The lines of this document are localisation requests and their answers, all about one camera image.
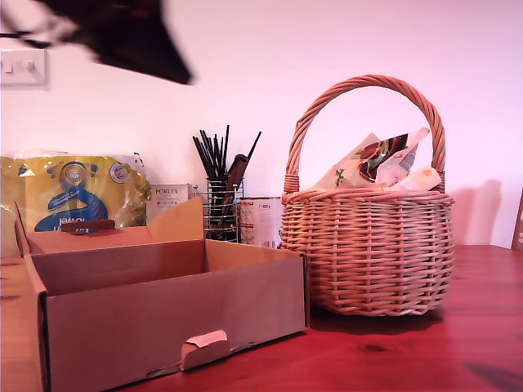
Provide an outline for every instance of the wooden table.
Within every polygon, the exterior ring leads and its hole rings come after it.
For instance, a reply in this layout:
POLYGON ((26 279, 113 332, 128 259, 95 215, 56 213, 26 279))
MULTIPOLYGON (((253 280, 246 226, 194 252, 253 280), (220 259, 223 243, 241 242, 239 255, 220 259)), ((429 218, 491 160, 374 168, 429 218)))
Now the wooden table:
MULTIPOLYGON (((31 392, 21 265, 3 263, 2 392, 31 392)), ((523 390, 523 252, 459 247, 455 264, 440 310, 400 318, 313 310, 304 333, 121 390, 523 390)))

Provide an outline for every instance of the can label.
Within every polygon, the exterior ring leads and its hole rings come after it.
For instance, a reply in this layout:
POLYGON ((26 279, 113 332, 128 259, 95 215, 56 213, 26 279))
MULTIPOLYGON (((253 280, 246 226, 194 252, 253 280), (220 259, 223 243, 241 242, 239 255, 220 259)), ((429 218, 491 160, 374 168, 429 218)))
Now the can label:
POLYGON ((279 198, 240 200, 242 243, 259 247, 281 247, 283 206, 279 198))

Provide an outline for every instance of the open cardboard box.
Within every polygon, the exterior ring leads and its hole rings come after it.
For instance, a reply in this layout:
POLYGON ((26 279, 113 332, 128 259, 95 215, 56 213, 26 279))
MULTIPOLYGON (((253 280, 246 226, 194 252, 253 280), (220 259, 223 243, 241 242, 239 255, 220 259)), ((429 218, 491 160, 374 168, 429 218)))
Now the open cardboard box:
POLYGON ((195 198, 77 235, 26 233, 18 214, 42 390, 107 390, 306 329, 304 256, 203 239, 202 216, 195 198))

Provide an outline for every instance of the wicker basket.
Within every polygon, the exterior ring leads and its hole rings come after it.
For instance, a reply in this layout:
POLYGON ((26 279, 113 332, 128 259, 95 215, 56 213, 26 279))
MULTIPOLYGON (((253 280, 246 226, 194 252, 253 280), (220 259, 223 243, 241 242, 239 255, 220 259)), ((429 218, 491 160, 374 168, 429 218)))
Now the wicker basket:
POLYGON ((340 314, 424 314, 449 288, 454 241, 453 199, 445 194, 445 129, 432 104, 406 82, 365 75, 332 86, 297 122, 284 195, 283 247, 308 255, 312 300, 340 314), (398 91, 430 124, 432 166, 442 182, 430 192, 375 189, 299 191, 303 139, 328 102, 358 87, 398 91))

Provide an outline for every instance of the wall switch plate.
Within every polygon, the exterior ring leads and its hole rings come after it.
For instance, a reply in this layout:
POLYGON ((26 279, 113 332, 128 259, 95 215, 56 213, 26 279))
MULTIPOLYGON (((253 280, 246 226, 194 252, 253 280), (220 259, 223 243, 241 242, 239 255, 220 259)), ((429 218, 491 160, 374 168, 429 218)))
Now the wall switch plate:
POLYGON ((2 86, 43 86, 47 83, 45 49, 2 51, 2 86))

